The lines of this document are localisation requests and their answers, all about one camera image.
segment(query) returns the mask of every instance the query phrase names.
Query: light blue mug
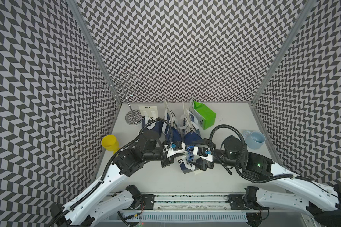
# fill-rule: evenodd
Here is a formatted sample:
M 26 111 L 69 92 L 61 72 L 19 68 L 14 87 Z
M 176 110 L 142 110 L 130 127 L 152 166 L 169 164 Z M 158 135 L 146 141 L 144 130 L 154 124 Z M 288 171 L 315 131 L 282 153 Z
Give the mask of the light blue mug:
M 265 142 L 265 136 L 259 131 L 250 132 L 249 130 L 244 131 L 245 143 L 250 149 L 257 150 Z

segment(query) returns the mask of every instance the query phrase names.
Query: shopping bag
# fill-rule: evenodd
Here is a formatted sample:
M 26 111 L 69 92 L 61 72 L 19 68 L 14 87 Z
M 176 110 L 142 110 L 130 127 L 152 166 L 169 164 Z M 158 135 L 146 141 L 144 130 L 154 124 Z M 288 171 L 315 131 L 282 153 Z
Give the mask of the shopping bag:
M 191 173 L 195 169 L 197 169 L 194 165 L 187 162 L 187 157 L 185 155 L 181 157 L 177 157 L 176 159 L 179 164 L 179 167 L 181 167 L 181 170 L 184 174 Z
M 139 110 L 141 113 L 141 127 L 144 128 L 144 126 L 154 120 L 158 118 L 158 108 L 156 106 L 139 106 Z M 160 138 L 160 136 L 162 135 L 162 127 L 163 127 L 163 122 L 162 121 L 157 121 L 152 123 L 151 125 L 149 125 L 148 127 L 146 127 L 146 130 L 153 130 L 157 135 L 158 138 Z
M 173 139 L 171 142 L 182 141 L 181 132 L 180 132 L 180 129 L 178 128 L 178 122 L 177 122 L 177 118 L 175 114 L 173 113 L 173 111 L 169 109 L 166 101 L 164 101 L 164 107 L 165 107 L 164 119 L 167 120 L 172 126 Z M 170 133 L 169 133 L 169 127 L 166 123 L 163 124 L 162 132 L 165 135 L 165 140 L 168 141 Z
M 196 116 L 198 123 L 203 130 L 215 124 L 216 113 L 202 102 L 191 99 L 191 112 Z
M 197 118 L 191 113 L 189 107 L 183 102 L 183 115 L 181 116 L 181 125 L 183 142 L 190 145 L 201 139 L 200 127 Z

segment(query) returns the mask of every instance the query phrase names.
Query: yellow cup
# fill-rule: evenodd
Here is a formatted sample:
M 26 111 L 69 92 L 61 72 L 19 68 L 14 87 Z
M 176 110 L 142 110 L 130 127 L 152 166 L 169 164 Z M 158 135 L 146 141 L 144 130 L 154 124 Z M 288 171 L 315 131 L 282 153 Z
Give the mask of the yellow cup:
M 117 152 L 119 149 L 119 142 L 114 135 L 105 136 L 101 141 L 101 145 L 112 153 Z

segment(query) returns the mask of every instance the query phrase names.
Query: green paper bag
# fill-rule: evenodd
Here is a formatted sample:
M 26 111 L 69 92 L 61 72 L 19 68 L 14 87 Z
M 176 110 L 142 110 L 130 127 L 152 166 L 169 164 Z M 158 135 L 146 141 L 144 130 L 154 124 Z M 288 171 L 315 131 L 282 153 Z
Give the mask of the green paper bag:
M 205 130 L 215 124 L 216 113 L 202 102 L 191 99 L 191 111 L 197 117 L 199 125 Z

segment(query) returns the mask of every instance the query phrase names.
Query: mug handle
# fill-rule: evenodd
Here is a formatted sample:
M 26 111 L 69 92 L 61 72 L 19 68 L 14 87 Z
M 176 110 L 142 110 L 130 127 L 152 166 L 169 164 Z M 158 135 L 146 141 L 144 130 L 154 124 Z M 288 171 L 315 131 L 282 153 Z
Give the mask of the mug handle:
M 246 137 L 248 137 L 249 135 L 251 135 L 251 132 L 250 132 L 249 130 L 245 130 L 243 134 L 244 134 L 244 136 L 245 136 L 245 138 L 246 138 Z

